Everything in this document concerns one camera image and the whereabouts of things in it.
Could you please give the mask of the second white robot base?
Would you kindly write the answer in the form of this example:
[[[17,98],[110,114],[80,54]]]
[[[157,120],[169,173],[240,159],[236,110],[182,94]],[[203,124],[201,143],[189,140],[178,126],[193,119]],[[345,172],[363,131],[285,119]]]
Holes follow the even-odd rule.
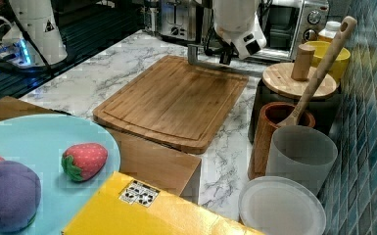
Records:
[[[3,46],[20,68],[42,68],[63,61],[68,52],[54,18],[51,0],[8,0],[16,20],[3,36]]]

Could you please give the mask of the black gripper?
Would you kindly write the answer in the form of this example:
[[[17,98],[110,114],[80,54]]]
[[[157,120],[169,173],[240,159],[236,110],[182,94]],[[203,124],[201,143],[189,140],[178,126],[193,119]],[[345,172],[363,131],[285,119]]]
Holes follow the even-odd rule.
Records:
[[[229,65],[231,63],[232,58],[235,56],[236,56],[235,47],[232,44],[224,45],[221,48],[219,62],[223,65]]]

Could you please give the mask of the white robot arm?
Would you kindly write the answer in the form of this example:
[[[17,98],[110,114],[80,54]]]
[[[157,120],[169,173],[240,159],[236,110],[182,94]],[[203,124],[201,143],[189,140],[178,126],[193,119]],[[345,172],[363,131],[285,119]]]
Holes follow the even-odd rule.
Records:
[[[257,10],[260,0],[212,0],[213,27],[221,38],[220,63],[229,65],[234,54],[246,59],[266,46]]]

